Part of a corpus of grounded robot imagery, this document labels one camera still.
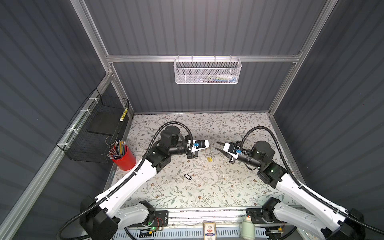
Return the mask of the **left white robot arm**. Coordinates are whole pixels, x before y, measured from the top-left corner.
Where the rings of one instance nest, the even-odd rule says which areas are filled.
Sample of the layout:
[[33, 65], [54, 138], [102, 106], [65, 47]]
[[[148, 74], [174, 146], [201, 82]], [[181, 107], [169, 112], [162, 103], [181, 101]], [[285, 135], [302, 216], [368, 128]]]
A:
[[151, 226], [156, 210], [147, 201], [121, 210], [122, 205], [139, 187], [166, 167], [173, 155], [186, 155], [193, 159], [200, 150], [209, 147], [208, 140], [195, 140], [184, 124], [171, 121], [162, 125], [153, 136], [138, 165], [95, 198], [81, 203], [80, 225], [86, 231], [80, 239], [109, 240], [118, 230], [132, 225]]

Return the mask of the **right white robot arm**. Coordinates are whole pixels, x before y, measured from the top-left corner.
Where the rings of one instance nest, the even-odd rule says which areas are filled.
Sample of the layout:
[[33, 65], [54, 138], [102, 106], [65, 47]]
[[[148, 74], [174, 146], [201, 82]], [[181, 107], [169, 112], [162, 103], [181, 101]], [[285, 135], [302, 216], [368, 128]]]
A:
[[348, 211], [295, 179], [288, 170], [274, 162], [275, 151], [266, 141], [258, 141], [251, 150], [241, 150], [240, 143], [221, 143], [220, 152], [231, 162], [238, 160], [258, 169], [262, 182], [289, 196], [304, 210], [293, 208], [276, 198], [269, 198], [262, 206], [263, 220], [278, 220], [304, 230], [320, 240], [363, 240], [365, 228], [351, 220], [363, 220], [357, 210]]

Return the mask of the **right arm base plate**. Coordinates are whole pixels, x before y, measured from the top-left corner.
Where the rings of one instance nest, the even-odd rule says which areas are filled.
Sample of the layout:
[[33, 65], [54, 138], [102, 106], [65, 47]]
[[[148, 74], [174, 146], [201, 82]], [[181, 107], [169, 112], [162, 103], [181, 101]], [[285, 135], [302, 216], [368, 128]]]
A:
[[284, 223], [279, 221], [273, 214], [265, 214], [263, 208], [247, 208], [246, 215], [251, 218], [253, 224], [278, 224]]

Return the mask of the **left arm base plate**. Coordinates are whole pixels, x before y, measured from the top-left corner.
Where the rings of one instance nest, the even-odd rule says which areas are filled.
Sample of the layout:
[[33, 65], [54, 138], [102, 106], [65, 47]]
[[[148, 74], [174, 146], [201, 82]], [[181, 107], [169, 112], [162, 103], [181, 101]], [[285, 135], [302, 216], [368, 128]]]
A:
[[166, 227], [169, 220], [169, 211], [155, 211], [154, 216], [143, 223], [131, 225], [133, 227]]

